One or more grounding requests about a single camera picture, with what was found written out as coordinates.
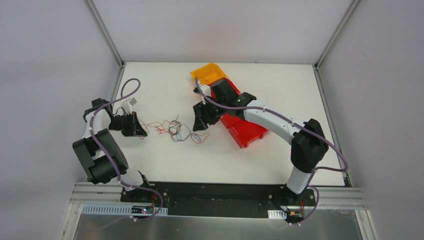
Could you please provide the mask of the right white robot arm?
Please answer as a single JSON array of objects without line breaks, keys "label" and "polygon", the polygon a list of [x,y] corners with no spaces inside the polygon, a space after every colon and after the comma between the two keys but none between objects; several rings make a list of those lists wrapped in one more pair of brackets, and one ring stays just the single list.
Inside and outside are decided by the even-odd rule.
[{"label": "right white robot arm", "polygon": [[202,100],[193,106],[195,119],[192,130],[207,130],[222,116],[230,115],[276,134],[291,146],[293,167],[282,188],[284,200],[290,205],[302,201],[315,167],[329,150],[321,124],[313,118],[299,121],[267,108],[248,92],[238,94],[225,78],[211,86],[200,84],[198,78],[194,79],[194,83],[194,92]]}]

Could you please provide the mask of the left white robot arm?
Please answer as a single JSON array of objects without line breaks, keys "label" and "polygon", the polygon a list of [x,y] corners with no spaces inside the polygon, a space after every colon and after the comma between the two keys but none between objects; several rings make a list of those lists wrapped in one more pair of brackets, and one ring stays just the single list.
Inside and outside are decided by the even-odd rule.
[{"label": "left white robot arm", "polygon": [[122,186],[140,202],[152,198],[153,189],[146,176],[131,169],[128,161],[112,136],[112,131],[121,132],[125,137],[147,137],[137,113],[132,107],[135,98],[120,103],[122,114],[115,114],[109,101],[97,98],[91,102],[91,108],[85,110],[83,118],[86,130],[83,137],[72,144],[89,182],[107,184],[112,180]]}]

